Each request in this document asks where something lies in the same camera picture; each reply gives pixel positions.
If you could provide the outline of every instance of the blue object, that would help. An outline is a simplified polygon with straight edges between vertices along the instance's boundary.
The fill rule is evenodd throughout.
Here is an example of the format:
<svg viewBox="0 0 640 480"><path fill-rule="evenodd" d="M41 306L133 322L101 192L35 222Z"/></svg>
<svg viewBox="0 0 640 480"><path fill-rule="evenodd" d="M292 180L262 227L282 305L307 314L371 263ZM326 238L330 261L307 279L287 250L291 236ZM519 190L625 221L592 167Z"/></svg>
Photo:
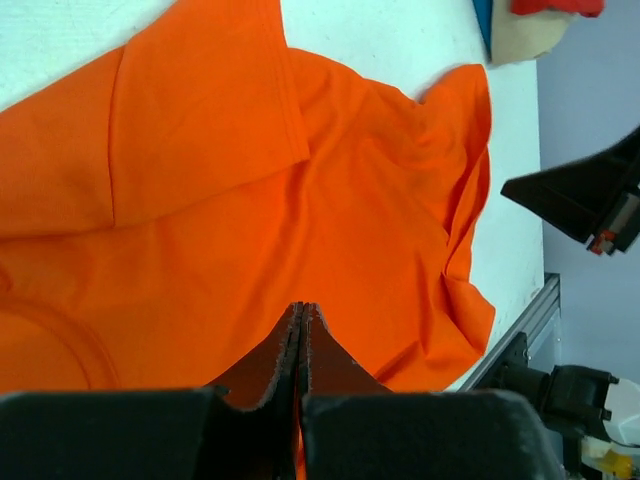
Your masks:
<svg viewBox="0 0 640 480"><path fill-rule="evenodd" d="M484 45L491 58L491 17L493 16L493 0L473 0L473 7L476 9L478 25Z"/></svg>

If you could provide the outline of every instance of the yellow object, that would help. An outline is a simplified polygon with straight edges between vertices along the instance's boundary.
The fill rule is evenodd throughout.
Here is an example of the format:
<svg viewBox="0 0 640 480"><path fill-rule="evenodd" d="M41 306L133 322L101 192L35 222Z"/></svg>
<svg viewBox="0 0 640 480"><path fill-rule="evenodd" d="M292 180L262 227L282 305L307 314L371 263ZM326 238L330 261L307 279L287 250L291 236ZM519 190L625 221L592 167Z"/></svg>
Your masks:
<svg viewBox="0 0 640 480"><path fill-rule="evenodd" d="M604 457L596 460L597 469L610 473L616 478L630 479L633 473L633 459L628 455L621 455L609 450Z"/></svg>

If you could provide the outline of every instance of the fabric fold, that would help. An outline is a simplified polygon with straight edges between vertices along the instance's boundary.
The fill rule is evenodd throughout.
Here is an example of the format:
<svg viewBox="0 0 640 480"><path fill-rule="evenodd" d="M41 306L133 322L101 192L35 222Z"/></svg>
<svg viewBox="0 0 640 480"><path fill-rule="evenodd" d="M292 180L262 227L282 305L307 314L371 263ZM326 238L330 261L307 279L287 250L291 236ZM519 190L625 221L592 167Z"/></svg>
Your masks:
<svg viewBox="0 0 640 480"><path fill-rule="evenodd" d="M277 0L178 0L0 114L0 391L203 385L293 301L390 388L445 388L493 321L490 128L482 66L414 102L287 48Z"/></svg>

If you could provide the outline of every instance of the red cloth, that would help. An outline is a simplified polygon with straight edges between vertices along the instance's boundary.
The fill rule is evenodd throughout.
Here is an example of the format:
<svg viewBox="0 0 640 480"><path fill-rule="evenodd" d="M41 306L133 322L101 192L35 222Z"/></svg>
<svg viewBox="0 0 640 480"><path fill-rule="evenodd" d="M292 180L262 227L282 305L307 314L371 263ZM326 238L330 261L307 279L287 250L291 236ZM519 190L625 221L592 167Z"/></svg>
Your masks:
<svg viewBox="0 0 640 480"><path fill-rule="evenodd" d="M583 17L597 17L604 10L605 0L513 0L511 13L531 15L543 10L579 13Z"/></svg>

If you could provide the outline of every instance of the black mount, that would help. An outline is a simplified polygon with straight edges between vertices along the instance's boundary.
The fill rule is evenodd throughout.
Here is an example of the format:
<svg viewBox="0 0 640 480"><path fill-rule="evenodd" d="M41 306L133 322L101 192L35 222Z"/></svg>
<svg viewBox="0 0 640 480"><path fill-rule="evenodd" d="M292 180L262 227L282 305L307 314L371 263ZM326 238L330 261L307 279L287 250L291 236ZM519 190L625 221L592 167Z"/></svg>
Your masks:
<svg viewBox="0 0 640 480"><path fill-rule="evenodd" d="M616 145L509 180L502 195L598 255L626 252L640 234L640 126Z"/></svg>

